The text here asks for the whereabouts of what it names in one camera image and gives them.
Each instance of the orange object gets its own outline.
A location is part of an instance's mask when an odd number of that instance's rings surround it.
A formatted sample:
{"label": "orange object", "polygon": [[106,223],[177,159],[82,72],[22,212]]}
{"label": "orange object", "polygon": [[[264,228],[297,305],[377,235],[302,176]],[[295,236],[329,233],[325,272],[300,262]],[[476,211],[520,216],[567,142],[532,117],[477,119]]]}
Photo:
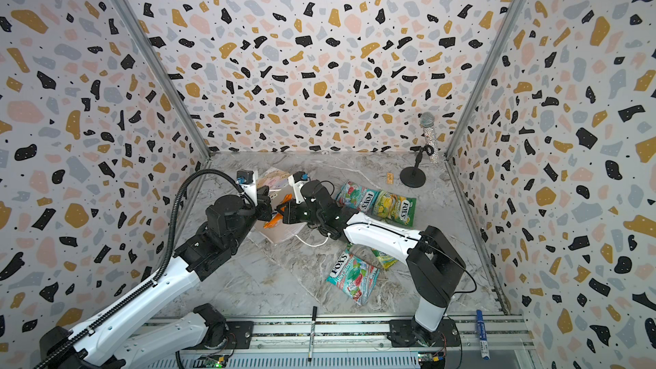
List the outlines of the orange object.
{"label": "orange object", "polygon": [[[287,194],[285,195],[285,198],[281,202],[281,204],[284,204],[287,201],[291,201],[292,198],[294,198],[293,194]],[[271,219],[271,221],[267,222],[264,227],[265,228],[273,228],[274,226],[277,226],[278,223],[283,219],[283,216],[281,214],[276,214],[275,217]]]}

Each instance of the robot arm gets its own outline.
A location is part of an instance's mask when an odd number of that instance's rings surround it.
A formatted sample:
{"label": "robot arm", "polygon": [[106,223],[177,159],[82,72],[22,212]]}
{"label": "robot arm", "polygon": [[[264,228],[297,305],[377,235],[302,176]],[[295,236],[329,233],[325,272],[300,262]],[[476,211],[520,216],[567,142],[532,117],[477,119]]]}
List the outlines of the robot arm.
{"label": "robot arm", "polygon": [[283,214],[283,223],[307,222],[324,236],[376,248],[408,266],[421,297],[414,314],[415,334],[417,338],[430,339],[465,266],[444,234],[436,227],[409,230],[378,221],[355,209],[340,208],[319,181],[309,180],[303,173],[294,174],[289,182],[299,195],[296,201],[278,208]]}
{"label": "robot arm", "polygon": [[[235,255],[255,221],[271,220],[268,187],[257,188],[257,172],[238,171],[237,182],[242,195],[221,196],[205,210],[207,222],[176,248],[159,281],[141,282],[70,331],[57,326],[47,332],[40,340],[43,361],[37,368],[137,369],[172,351],[201,343],[215,347],[227,341],[225,317],[209,304],[194,308],[178,322],[130,336],[168,302],[201,283]],[[257,203],[255,208],[245,195]],[[107,315],[102,324],[92,326]]]}

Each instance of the blue marker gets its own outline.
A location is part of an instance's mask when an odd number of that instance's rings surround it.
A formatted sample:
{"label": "blue marker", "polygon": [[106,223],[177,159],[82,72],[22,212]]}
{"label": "blue marker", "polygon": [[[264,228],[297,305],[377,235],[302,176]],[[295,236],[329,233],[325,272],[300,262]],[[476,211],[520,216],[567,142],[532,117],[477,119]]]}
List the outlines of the blue marker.
{"label": "blue marker", "polygon": [[483,322],[483,313],[480,309],[476,309],[476,325],[478,326],[478,335],[481,340],[481,356],[483,359],[490,359],[490,352],[488,349],[488,334],[486,333],[486,323]]}

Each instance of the marker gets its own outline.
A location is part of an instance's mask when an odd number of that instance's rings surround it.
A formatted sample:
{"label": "marker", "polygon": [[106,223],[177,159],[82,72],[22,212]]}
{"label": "marker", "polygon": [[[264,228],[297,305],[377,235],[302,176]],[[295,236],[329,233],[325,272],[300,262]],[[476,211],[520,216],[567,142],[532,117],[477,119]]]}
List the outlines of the marker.
{"label": "marker", "polygon": [[486,323],[483,322],[483,313],[480,309],[476,309],[476,325],[478,327],[478,335],[481,340],[481,356],[483,359],[490,359],[490,352],[488,349],[488,334],[486,333]]}
{"label": "marker", "polygon": [[310,351],[307,353],[307,361],[312,362],[312,343],[314,341],[314,325],[317,323],[317,307],[312,308],[312,326],[310,327]]}

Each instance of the black cable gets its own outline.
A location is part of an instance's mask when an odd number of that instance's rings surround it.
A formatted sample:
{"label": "black cable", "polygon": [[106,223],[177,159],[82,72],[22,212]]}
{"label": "black cable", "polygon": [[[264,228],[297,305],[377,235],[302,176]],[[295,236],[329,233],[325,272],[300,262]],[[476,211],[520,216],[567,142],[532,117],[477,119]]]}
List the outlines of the black cable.
{"label": "black cable", "polygon": [[385,231],[389,231],[390,233],[397,234],[398,236],[402,236],[402,237],[404,237],[405,239],[409,239],[409,240],[416,241],[416,242],[421,242],[422,244],[426,244],[427,246],[430,246],[431,248],[433,248],[433,249],[436,250],[437,252],[441,253],[441,254],[444,255],[446,258],[448,258],[448,259],[449,259],[451,262],[453,262],[455,265],[459,266],[459,267],[465,272],[465,274],[469,275],[469,277],[471,278],[471,281],[474,282],[474,289],[473,289],[473,290],[471,290],[471,291],[455,291],[455,292],[453,292],[454,295],[455,295],[456,293],[471,293],[471,292],[475,292],[475,291],[478,289],[478,285],[477,285],[476,281],[474,280],[474,277],[469,273],[469,271],[467,271],[467,270],[464,268],[464,266],[460,265],[460,263],[457,262],[457,261],[455,261],[455,259],[453,259],[453,258],[451,258],[450,256],[448,256],[447,254],[445,254],[442,250],[438,250],[437,248],[435,248],[435,247],[432,246],[431,244],[429,244],[429,243],[427,243],[427,242],[424,242],[424,241],[420,241],[420,240],[418,240],[418,239],[416,239],[416,238],[412,238],[412,237],[410,237],[410,236],[405,236],[405,235],[403,235],[403,234],[399,234],[399,233],[397,233],[397,232],[394,231],[394,230],[391,230],[391,229],[389,229],[389,228],[382,227],[382,226],[380,226],[380,225],[372,225],[372,224],[370,224],[370,223],[366,223],[366,222],[354,222],[353,224],[349,224],[349,226],[351,226],[351,225],[352,225],[352,226],[357,226],[357,225],[363,225],[363,226],[365,226],[365,225],[366,225],[366,226],[378,227],[378,228],[384,229]]}
{"label": "black cable", "polygon": [[230,332],[230,335],[232,335],[232,337],[235,338],[235,347],[234,349],[232,349],[232,352],[230,352],[230,354],[228,355],[228,358],[231,358],[235,354],[235,351],[237,350],[237,336],[232,332]]}
{"label": "black cable", "polygon": [[182,364],[182,359],[180,358],[180,351],[175,353],[175,363],[178,365],[178,369],[185,369],[185,366]]}
{"label": "black cable", "polygon": [[[447,319],[451,319],[451,322],[453,322],[453,325],[455,326],[455,321],[450,316],[445,315],[444,317]],[[460,337],[460,330],[456,328],[456,331],[458,332],[458,340],[460,341],[460,363],[458,363],[458,366],[456,366],[455,369],[460,369],[460,365],[463,364],[463,339]]]}
{"label": "black cable", "polygon": [[329,183],[330,185],[332,185],[332,191],[331,191],[330,195],[332,195],[332,193],[334,193],[334,184],[332,183],[332,181],[328,181],[327,179],[325,179],[323,181],[319,181],[319,183],[320,184]]}
{"label": "black cable", "polygon": [[252,198],[244,192],[242,189],[242,186],[237,184],[229,175],[226,173],[219,171],[214,168],[205,168],[205,169],[199,169],[195,173],[193,173],[191,176],[189,176],[184,183],[180,186],[180,189],[178,190],[178,193],[175,196],[175,200],[173,201],[173,206],[171,207],[171,212],[170,212],[170,220],[169,220],[169,225],[168,225],[168,240],[167,240],[167,247],[166,251],[164,253],[164,256],[162,258],[161,265],[157,272],[155,273],[155,276],[151,279],[148,280],[147,283],[143,284],[142,286],[137,287],[137,289],[133,292],[130,293],[125,297],[125,299],[121,299],[121,301],[116,304],[115,307],[111,308],[109,311],[105,312],[100,316],[100,318],[96,319],[93,321],[91,324],[89,324],[88,328],[82,329],[82,331],[78,332],[77,335],[74,337],[70,338],[66,342],[64,342],[59,348],[55,349],[50,355],[48,355],[45,359],[43,359],[41,362],[37,364],[37,366],[34,366],[34,369],[45,369],[50,365],[50,363],[60,357],[62,354],[68,352],[68,350],[75,345],[80,339],[84,338],[89,334],[89,329],[94,331],[97,327],[105,323],[112,315],[117,313],[119,310],[121,310],[123,307],[125,307],[128,303],[130,303],[133,299],[138,297],[140,294],[142,294],[144,291],[147,289],[151,288],[159,279],[164,275],[164,272],[166,271],[166,268],[168,267],[168,262],[170,261],[170,257],[173,254],[173,246],[175,245],[175,229],[176,229],[176,224],[178,220],[178,210],[180,208],[180,203],[182,202],[182,197],[185,195],[187,191],[187,187],[189,187],[189,184],[192,183],[192,181],[200,176],[204,176],[205,174],[214,174],[220,177],[225,178],[228,183],[230,183],[234,189],[237,190],[237,192],[245,196],[246,200],[250,203],[251,208],[256,208],[255,202],[252,200]]}

